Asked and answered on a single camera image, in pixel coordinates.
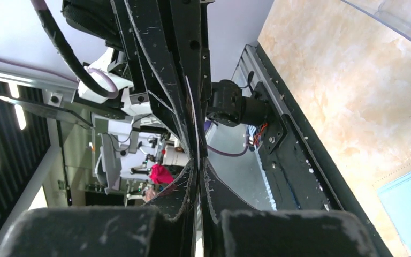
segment white wall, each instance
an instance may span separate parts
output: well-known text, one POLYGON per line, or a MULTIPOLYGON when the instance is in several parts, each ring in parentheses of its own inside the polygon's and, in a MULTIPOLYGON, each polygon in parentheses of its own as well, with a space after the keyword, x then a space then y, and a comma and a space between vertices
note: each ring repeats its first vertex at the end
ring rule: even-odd
MULTIPOLYGON (((71 28, 60 13, 62 0, 46 0, 59 27, 82 62, 105 52, 104 40, 71 28)), ((273 0, 218 0, 209 5, 211 76, 230 79, 245 44, 255 43, 273 0)), ((29 0, 0 0, 0 57, 73 77, 46 36, 29 0)), ((0 70, 65 82, 40 72, 0 64, 0 70)))

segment black cable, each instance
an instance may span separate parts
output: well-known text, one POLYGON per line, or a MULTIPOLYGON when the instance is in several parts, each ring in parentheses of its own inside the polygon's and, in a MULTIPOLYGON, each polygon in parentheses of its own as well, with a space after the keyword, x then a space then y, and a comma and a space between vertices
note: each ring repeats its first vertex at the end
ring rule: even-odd
POLYGON ((215 149, 214 147, 211 147, 209 145, 207 145, 207 148, 209 150, 211 150, 212 152, 216 153, 216 154, 223 155, 223 156, 226 156, 226 157, 240 157, 240 156, 244 155, 247 152, 248 148, 249 148, 249 131, 248 131, 248 127, 247 127, 245 133, 246 133, 245 134, 245 137, 246 137, 246 139, 245 139, 245 148, 243 149, 242 152, 240 152, 238 154, 225 153, 225 152, 222 152, 218 149, 215 149))
POLYGON ((112 148, 114 149, 114 151, 115 152, 122 152, 122 151, 127 151, 129 148, 130 148, 130 146, 131 146, 131 140, 130 140, 130 136, 128 136, 128 138, 127 138, 127 140, 125 140, 125 141, 123 141, 123 142, 121 142, 121 141, 119 141, 118 139, 117 139, 117 137, 115 136, 115 135, 111 135, 111 134, 109 134, 109 133, 104 133, 105 135, 108 135, 109 136, 109 138, 111 139, 111 144, 112 144, 112 148), (127 142, 127 141, 130 141, 129 143, 128 143, 128 147, 127 148, 125 148, 124 150, 119 150, 119 149, 117 149, 116 148, 116 146, 114 145, 114 142, 112 141, 112 138, 115 138, 116 140, 117 140, 117 142, 119 142, 119 143, 124 143, 124 142, 127 142))
MULTIPOLYGON (((149 116, 151 116, 151 115, 152 115, 152 114, 147 114, 147 115, 145 115, 145 116, 142 116, 141 118, 135 120, 132 124, 135 124, 136 122, 138 122, 138 121, 140 121, 140 120, 142 120, 142 119, 144 119, 144 118, 147 118, 147 117, 149 117, 149 116)), ((116 151, 116 152, 122 152, 122 151, 127 151, 128 149, 130 149, 130 146, 131 146, 130 137, 132 136, 131 132, 130 132, 130 134, 128 135, 128 138, 125 139, 124 141, 119 141, 119 138, 118 138, 117 136, 111 135, 111 134, 109 134, 108 132, 105 132, 104 134, 106 134, 106 135, 108 135, 108 136, 110 137, 111 143, 112 143, 112 147, 113 147, 114 151, 116 151), (111 138, 111 137, 114 137, 114 138, 117 140, 117 142, 119 142, 119 143, 125 143, 125 142, 129 141, 128 147, 127 147, 126 149, 124 149, 124 150, 118 150, 118 149, 114 146, 114 142, 112 141, 112 138, 111 138)))
POLYGON ((251 87, 251 81, 253 81, 253 77, 254 77, 254 71, 250 71, 250 73, 248 74, 248 78, 247 78, 247 85, 245 87, 240 87, 241 89, 245 89, 249 87, 251 94, 253 94, 254 92, 253 88, 251 87))
POLYGON ((109 96, 113 93, 108 92, 106 89, 101 87, 84 69, 80 61, 75 56, 71 46, 65 39, 64 34, 62 34, 59 26, 57 26, 57 23, 48 9, 45 0, 31 0, 31 3, 53 46, 59 52, 60 56, 64 59, 73 74, 75 74, 84 83, 84 85, 94 93, 109 98, 109 96))
POLYGON ((138 121, 140 121, 140 120, 142 120, 142 119, 144 119, 144 118, 147 118, 147 117, 149 117, 149 116, 151 116, 151 115, 152 115, 152 114, 147 114, 147 115, 145 115, 145 116, 142 116, 141 118, 135 120, 135 121, 133 122, 133 124, 135 124, 136 122, 138 122, 138 121))

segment transparent plastic sheet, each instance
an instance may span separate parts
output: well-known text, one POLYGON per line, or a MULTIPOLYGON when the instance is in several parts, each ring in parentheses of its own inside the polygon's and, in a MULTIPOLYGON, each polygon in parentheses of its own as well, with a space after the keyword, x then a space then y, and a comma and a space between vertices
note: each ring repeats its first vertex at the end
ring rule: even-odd
POLYGON ((411 41, 411 1, 342 0, 411 41))

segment red object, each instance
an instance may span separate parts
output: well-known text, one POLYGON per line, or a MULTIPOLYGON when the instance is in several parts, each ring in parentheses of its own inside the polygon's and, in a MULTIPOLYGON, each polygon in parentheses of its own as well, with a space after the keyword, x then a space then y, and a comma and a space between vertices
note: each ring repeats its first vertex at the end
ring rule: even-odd
POLYGON ((169 173, 169 171, 160 164, 152 165, 152 172, 149 175, 150 179, 155 184, 170 184, 174 181, 174 177, 169 173))

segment black slatted wall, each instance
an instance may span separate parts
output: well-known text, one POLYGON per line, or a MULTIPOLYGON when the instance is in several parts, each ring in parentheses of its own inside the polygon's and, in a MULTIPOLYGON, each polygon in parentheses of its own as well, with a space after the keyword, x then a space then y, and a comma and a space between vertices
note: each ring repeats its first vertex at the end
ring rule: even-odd
MULTIPOLYGON (((43 102, 42 91, 18 86, 20 98, 43 102)), ((7 83, 0 92, 10 95, 7 83)), ((14 106, 0 100, 0 228, 50 147, 45 118, 25 112, 21 130, 14 106)))

